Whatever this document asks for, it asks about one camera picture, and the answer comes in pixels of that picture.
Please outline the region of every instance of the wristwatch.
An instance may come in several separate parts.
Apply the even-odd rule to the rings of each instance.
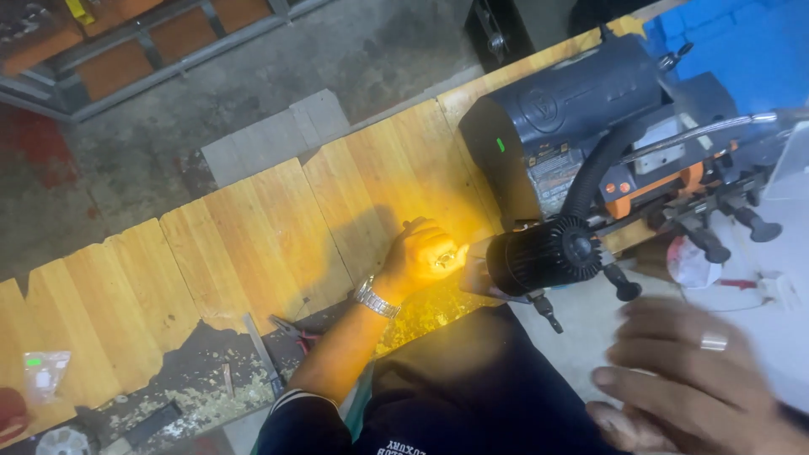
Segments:
[[[388,319],[393,319],[397,314],[399,314],[401,307],[391,305],[381,297],[377,296],[371,289],[371,285],[373,284],[374,275],[371,275],[365,280],[359,289],[357,289],[357,293],[354,294],[354,298],[357,300],[357,302],[374,310],[374,312],[377,314],[385,316]]]

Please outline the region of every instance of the hand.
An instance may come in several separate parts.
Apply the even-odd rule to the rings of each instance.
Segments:
[[[607,442],[630,452],[809,453],[809,436],[787,422],[733,325],[673,300],[635,300],[607,351],[615,367],[593,382],[624,403],[587,403]],[[727,340],[701,349],[705,334]]]
[[[466,263],[469,245],[458,247],[434,219],[416,218],[403,223],[404,231],[393,241],[382,271],[374,277],[373,290],[390,304],[451,275]],[[446,253],[455,257],[443,264]]]

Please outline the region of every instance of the pliers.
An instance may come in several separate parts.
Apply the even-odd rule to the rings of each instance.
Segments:
[[[306,330],[303,331],[298,330],[290,322],[284,321],[283,319],[281,319],[278,316],[275,316],[274,314],[271,315],[269,319],[273,324],[277,325],[277,327],[281,330],[281,332],[283,332],[286,336],[293,338],[295,340],[295,343],[301,346],[301,349],[303,349],[303,355],[309,354],[311,346],[313,346],[315,342],[320,340],[320,335],[308,334]]]

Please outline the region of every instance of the wooden workbench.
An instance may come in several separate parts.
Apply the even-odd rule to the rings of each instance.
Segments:
[[[642,33],[625,17],[619,35]],[[0,385],[23,389],[24,352],[71,351],[61,400],[31,405],[26,437],[146,386],[202,319],[243,333],[276,314],[297,321],[344,300],[377,270],[403,221],[437,219],[459,242],[500,231],[500,213],[457,125],[482,94],[600,42],[567,40],[364,130],[91,245],[31,273],[23,298],[0,283]],[[651,235],[636,223],[613,251]],[[447,280],[404,306],[380,355],[496,301]]]

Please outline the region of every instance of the warning label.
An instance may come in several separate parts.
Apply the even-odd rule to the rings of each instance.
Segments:
[[[528,176],[544,218],[559,213],[567,190],[582,167],[582,161],[582,151],[570,149],[567,142],[555,147],[542,147],[528,158]]]

